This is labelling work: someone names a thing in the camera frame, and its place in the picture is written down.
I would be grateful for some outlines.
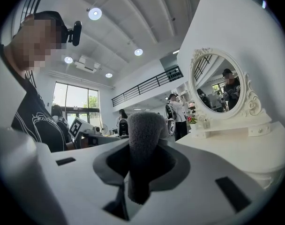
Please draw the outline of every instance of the person in white shirt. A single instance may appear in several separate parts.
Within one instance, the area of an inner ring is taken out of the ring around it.
[[[222,105],[222,107],[227,111],[226,101],[224,99],[224,96],[220,94],[220,92],[217,92],[217,100]]]
[[[188,134],[188,129],[186,126],[186,118],[183,114],[183,105],[184,103],[176,101],[177,95],[171,94],[169,96],[170,105],[172,106],[173,110],[176,113],[176,128],[175,128],[175,141],[179,140],[180,138],[184,137]]]

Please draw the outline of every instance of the black cap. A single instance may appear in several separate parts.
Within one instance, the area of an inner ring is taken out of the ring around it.
[[[61,27],[61,43],[66,43],[68,40],[68,29],[65,26],[60,14],[55,11],[43,11],[40,13],[34,14],[35,20],[47,20],[54,19],[56,21],[56,25]]]
[[[177,96],[176,94],[171,93],[170,96],[169,96],[169,100],[170,100],[172,97],[176,97],[176,96]]]
[[[229,73],[231,73],[231,74],[232,74],[231,70],[230,70],[230,69],[228,69],[228,68],[226,68],[226,69],[223,71],[223,77],[225,77],[225,76],[226,76],[226,74],[229,74]]]

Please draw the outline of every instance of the oval mirror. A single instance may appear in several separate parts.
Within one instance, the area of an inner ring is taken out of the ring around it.
[[[209,109],[217,113],[226,113],[238,103],[240,78],[226,58],[207,54],[199,59],[195,67],[194,89]]]

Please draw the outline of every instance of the person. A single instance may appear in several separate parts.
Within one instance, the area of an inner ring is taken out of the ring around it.
[[[128,118],[128,116],[127,116],[127,114],[125,113],[125,110],[124,109],[120,109],[119,110],[119,116],[116,118],[116,120],[115,120],[115,123],[116,123],[116,126],[117,127],[119,127],[119,121],[120,121],[120,119],[122,119],[122,118],[124,118],[124,119],[127,119]]]
[[[183,114],[183,105],[184,103],[176,101],[177,95],[170,94],[169,101],[170,105],[172,106],[174,112],[176,113],[176,127],[175,127],[175,141],[179,140],[180,138],[186,136],[188,134],[188,129],[186,125],[186,118]]]
[[[206,97],[206,94],[201,89],[197,89],[197,93],[202,102],[211,109],[210,100],[208,97]]]
[[[25,90],[11,127],[30,135],[36,142],[47,144],[51,152],[74,149],[74,146],[72,142],[66,144],[62,130],[25,74],[45,61],[51,50],[60,49],[67,38],[68,29],[60,14],[44,11],[28,15],[7,46],[0,43],[0,67],[6,66]]]
[[[217,92],[217,100],[222,105],[223,109],[227,111],[226,101],[224,99],[224,96],[219,91]]]
[[[237,77],[234,78],[232,71],[228,68],[223,71],[223,77],[226,80],[226,85],[224,86],[225,98],[228,100],[228,108],[231,110],[240,98],[240,81]]]
[[[68,133],[68,121],[62,116],[62,110],[59,105],[52,106],[51,116],[63,132],[66,143],[70,143],[72,140],[70,134]]]

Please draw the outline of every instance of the chair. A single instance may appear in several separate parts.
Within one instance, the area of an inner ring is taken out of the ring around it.
[[[119,126],[118,126],[118,135],[120,138],[128,138],[128,122],[127,119],[120,119]]]

